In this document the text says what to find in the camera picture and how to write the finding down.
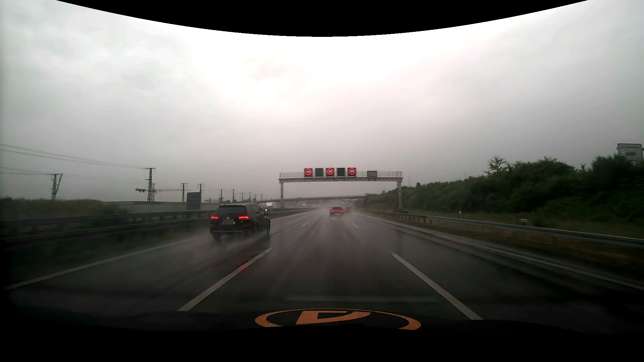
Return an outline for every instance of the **gray sky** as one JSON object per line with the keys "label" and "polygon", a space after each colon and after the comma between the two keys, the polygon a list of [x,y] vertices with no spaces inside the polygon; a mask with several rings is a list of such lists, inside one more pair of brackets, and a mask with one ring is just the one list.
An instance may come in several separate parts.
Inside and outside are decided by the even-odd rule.
{"label": "gray sky", "polygon": [[[156,167],[157,188],[279,197],[280,172],[402,171],[486,161],[575,166],[644,142],[644,2],[590,0],[509,19],[369,37],[276,37],[156,23],[52,0],[0,0],[3,144]],[[64,173],[59,198],[145,200],[146,171],[0,152]],[[49,197],[49,176],[0,174]],[[286,184],[285,196],[394,184]],[[180,193],[156,196],[180,201]]]}

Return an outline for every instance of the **bush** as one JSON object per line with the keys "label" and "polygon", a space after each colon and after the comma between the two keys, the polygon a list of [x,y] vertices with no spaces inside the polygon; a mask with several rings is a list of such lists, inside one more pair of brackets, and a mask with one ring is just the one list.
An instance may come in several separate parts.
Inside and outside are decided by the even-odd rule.
{"label": "bush", "polygon": [[[531,213],[557,218],[644,223],[644,165],[619,155],[597,156],[591,167],[575,169],[556,158],[507,163],[495,157],[487,175],[453,182],[403,187],[403,206],[444,213]],[[361,207],[398,206],[397,191],[368,196]]]}

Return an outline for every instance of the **concrete wall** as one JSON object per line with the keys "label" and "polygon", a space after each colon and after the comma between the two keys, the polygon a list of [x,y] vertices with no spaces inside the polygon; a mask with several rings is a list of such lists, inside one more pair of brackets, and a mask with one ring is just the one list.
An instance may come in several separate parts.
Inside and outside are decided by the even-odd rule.
{"label": "concrete wall", "polygon": [[[168,211],[185,211],[185,202],[147,202],[147,201],[112,201],[109,205],[118,205],[129,213],[164,213]],[[201,210],[217,210],[219,204],[201,205]]]}

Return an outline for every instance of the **highway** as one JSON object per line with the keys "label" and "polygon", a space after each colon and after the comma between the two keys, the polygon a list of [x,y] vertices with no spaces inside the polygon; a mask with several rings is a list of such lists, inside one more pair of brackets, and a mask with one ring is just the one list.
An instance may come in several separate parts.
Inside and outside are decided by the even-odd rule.
{"label": "highway", "polygon": [[108,317],[348,308],[581,332],[644,331],[641,303],[584,295],[375,218],[330,218],[325,209],[275,216],[270,238],[217,243],[196,234],[8,295],[19,307]]}

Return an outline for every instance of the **white dashed line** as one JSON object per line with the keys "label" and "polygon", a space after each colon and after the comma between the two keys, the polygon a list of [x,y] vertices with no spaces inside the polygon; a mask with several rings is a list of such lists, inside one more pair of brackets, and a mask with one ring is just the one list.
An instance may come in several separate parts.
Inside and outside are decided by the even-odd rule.
{"label": "white dashed line", "polygon": [[199,294],[195,299],[189,301],[188,304],[186,304],[183,307],[181,307],[179,309],[179,312],[187,312],[188,310],[191,310],[195,305],[197,305],[197,303],[199,303],[200,301],[206,299],[206,297],[208,297],[214,291],[219,289],[219,287],[224,285],[227,281],[231,280],[233,276],[239,274],[242,270],[246,269],[250,264],[254,263],[257,259],[259,259],[262,256],[264,256],[264,254],[266,254],[269,251],[270,251],[270,249],[266,249],[263,252],[261,252],[261,254],[255,256],[253,259],[250,259],[249,261],[245,262],[241,267],[238,267],[237,269],[235,269],[234,272],[226,275],[226,277],[224,277],[222,280],[216,282],[212,287],[206,289],[205,292]]}
{"label": "white dashed line", "polygon": [[465,304],[461,303],[458,299],[454,298],[450,293],[448,293],[445,289],[441,288],[440,285],[434,283],[433,280],[427,278],[427,275],[423,274],[420,270],[416,269],[413,267],[412,264],[409,264],[405,259],[401,258],[396,254],[395,252],[391,252],[393,257],[398,259],[399,262],[401,262],[404,266],[407,267],[407,269],[411,270],[414,274],[416,274],[420,279],[422,279],[425,283],[427,283],[430,287],[434,288],[435,291],[437,291],[440,295],[443,296],[443,298],[447,299],[454,305],[454,307],[458,308],[463,314],[465,314],[469,319],[483,319],[478,316],[478,314],[474,313],[471,309],[467,308]]}

